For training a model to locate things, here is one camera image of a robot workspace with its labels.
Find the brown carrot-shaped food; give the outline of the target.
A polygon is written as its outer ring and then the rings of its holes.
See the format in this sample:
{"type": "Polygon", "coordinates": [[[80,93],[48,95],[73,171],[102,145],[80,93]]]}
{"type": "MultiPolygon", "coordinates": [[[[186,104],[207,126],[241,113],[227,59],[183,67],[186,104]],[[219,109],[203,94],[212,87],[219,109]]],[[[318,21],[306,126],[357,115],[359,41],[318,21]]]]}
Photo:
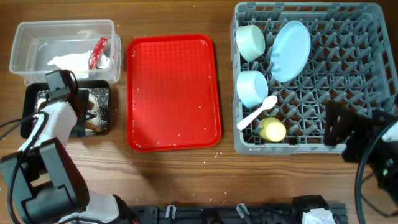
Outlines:
{"type": "Polygon", "coordinates": [[[104,132],[104,130],[100,126],[94,125],[89,121],[85,123],[85,128],[90,131],[93,131],[95,134],[101,134],[104,132]]]}

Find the yellow cup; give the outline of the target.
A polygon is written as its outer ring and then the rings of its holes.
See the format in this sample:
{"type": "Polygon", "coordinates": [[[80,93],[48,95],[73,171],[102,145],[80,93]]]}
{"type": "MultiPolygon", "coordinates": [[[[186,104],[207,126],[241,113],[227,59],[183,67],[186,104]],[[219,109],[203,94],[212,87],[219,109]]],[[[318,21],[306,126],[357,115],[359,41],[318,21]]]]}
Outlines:
{"type": "Polygon", "coordinates": [[[286,128],[277,118],[264,118],[259,125],[261,127],[259,135],[266,141],[279,142],[286,136],[286,128]]]}

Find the white plastic spoon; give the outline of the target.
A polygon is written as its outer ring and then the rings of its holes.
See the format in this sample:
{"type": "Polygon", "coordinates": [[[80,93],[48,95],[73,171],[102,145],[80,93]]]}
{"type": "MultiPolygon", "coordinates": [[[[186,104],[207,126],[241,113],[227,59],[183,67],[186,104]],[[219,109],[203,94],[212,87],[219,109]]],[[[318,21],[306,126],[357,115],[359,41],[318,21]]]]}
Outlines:
{"type": "Polygon", "coordinates": [[[238,124],[237,128],[243,130],[249,124],[251,124],[264,110],[273,108],[277,103],[278,98],[275,95],[268,96],[262,102],[262,105],[250,115],[242,119],[238,124]]]}

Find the large light blue plate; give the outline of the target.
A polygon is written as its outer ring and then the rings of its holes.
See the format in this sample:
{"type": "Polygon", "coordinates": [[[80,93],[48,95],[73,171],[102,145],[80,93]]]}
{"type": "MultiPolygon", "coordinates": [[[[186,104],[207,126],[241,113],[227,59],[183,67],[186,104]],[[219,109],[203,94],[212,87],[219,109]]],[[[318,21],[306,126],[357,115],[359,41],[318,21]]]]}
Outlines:
{"type": "Polygon", "coordinates": [[[290,21],[277,34],[270,63],[271,75],[278,82],[295,78],[305,67],[311,50],[308,29],[300,21],[290,21]]]}

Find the small light blue bowl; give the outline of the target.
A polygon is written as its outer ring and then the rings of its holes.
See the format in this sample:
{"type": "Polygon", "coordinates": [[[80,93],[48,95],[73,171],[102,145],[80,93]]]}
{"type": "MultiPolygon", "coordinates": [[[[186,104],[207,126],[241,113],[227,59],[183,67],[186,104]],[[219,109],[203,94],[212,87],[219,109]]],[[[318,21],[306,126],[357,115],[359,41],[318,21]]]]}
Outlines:
{"type": "Polygon", "coordinates": [[[242,71],[236,82],[236,89],[241,103],[253,108],[268,96],[268,84],[265,76],[258,71],[242,71]]]}

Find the green bowl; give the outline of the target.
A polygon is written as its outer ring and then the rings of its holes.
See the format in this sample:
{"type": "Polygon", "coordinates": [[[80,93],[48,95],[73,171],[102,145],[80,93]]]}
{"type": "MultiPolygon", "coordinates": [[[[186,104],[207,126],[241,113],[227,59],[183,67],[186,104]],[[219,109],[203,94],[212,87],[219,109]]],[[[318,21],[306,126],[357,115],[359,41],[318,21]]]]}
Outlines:
{"type": "Polygon", "coordinates": [[[256,25],[238,27],[236,30],[236,42],[240,54],[248,62],[254,61],[265,52],[264,35],[256,25]]]}

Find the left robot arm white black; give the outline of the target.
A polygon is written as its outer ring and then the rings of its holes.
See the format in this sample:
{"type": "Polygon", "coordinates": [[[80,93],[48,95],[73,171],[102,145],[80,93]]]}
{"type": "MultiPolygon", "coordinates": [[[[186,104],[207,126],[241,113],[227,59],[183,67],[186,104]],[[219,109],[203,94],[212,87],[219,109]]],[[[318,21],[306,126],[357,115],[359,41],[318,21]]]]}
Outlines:
{"type": "Polygon", "coordinates": [[[117,195],[88,190],[66,152],[71,130],[86,113],[73,72],[46,74],[44,107],[22,118],[34,122],[19,150],[1,159],[7,206],[14,223],[139,223],[139,217],[117,195]]]}

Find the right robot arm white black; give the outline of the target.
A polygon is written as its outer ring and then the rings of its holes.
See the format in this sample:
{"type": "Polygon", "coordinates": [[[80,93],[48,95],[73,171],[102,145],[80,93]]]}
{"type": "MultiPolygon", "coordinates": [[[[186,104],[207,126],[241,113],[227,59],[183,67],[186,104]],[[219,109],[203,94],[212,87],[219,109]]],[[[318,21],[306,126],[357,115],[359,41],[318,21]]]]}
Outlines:
{"type": "Polygon", "coordinates": [[[397,116],[376,109],[371,117],[365,117],[334,101],[326,104],[325,113],[324,144],[337,146],[344,141],[342,158],[358,163],[354,181],[358,221],[366,222],[363,203],[384,217],[396,217],[397,212],[384,213],[372,205],[363,195],[362,186],[375,177],[378,187],[397,203],[397,116]]]}

